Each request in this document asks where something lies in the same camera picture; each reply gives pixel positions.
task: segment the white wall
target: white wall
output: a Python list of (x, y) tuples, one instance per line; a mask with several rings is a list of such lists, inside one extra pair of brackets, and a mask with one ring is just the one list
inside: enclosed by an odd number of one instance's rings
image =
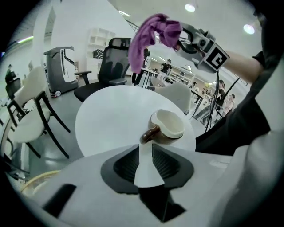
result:
[[(48, 51), (51, 48), (51, 39), (46, 39), (44, 42), (44, 50)], [(19, 44), (19, 47), (11, 52), (6, 53), (0, 63), (0, 98), (6, 97), (6, 82), (5, 76), (9, 64), (13, 66), (13, 71), (20, 79), (24, 78), (24, 75), (28, 75), (28, 64), (32, 59), (32, 41)]]
[(89, 29), (104, 28), (115, 32), (116, 37), (134, 36), (132, 28), (107, 0), (66, 0), (62, 3), (54, 0), (53, 8), (56, 20), (51, 45), (73, 46), (80, 70), (86, 70)]

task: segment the white mug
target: white mug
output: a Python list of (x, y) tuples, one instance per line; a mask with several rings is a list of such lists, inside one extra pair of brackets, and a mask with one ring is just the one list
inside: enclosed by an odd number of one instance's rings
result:
[(181, 118), (168, 110), (155, 111), (150, 119), (150, 128), (141, 136), (141, 143), (147, 143), (157, 137), (162, 140), (178, 139), (185, 131)]

